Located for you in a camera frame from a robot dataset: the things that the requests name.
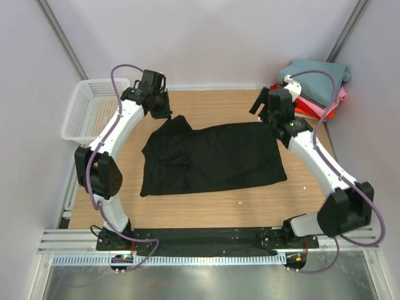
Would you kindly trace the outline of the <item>black t shirt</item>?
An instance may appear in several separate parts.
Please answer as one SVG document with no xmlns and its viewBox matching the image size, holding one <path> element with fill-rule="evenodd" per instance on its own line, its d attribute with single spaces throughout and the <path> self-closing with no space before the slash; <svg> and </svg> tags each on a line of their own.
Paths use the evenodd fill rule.
<svg viewBox="0 0 400 300">
<path fill-rule="evenodd" d="M 150 135 L 142 153 L 142 197 L 254 188 L 287 179 L 276 138 L 262 122 L 194 130 L 179 115 Z"/>
</svg>

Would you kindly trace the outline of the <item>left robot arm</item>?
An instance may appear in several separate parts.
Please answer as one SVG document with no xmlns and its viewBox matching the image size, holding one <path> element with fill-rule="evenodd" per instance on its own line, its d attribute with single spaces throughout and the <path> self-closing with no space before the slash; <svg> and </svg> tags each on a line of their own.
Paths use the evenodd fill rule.
<svg viewBox="0 0 400 300">
<path fill-rule="evenodd" d="M 141 73 L 142 78 L 122 92 L 118 91 L 115 78 L 111 78 L 116 112 L 93 142 L 79 146 L 74 153 L 78 183 L 104 221 L 96 234 L 98 250 L 128 250 L 137 243 L 121 204 L 123 175 L 116 159 L 130 133 L 147 114 L 154 119 L 169 119 L 172 114 L 165 75 L 148 69 Z"/>
</svg>

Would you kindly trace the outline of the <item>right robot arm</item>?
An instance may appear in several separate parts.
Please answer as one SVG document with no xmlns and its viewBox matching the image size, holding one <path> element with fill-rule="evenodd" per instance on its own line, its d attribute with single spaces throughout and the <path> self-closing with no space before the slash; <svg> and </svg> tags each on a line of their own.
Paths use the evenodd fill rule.
<svg viewBox="0 0 400 300">
<path fill-rule="evenodd" d="M 313 137 L 311 125 L 294 115 L 294 107 L 288 89 L 264 87 L 249 111 L 267 123 L 274 137 L 304 163 L 326 198 L 318 212 L 284 221 L 281 238 L 290 248 L 302 243 L 305 236 L 324 234 L 333 238 L 369 225 L 372 209 L 357 191 L 369 199 L 374 197 L 373 187 L 344 171 Z"/>
</svg>

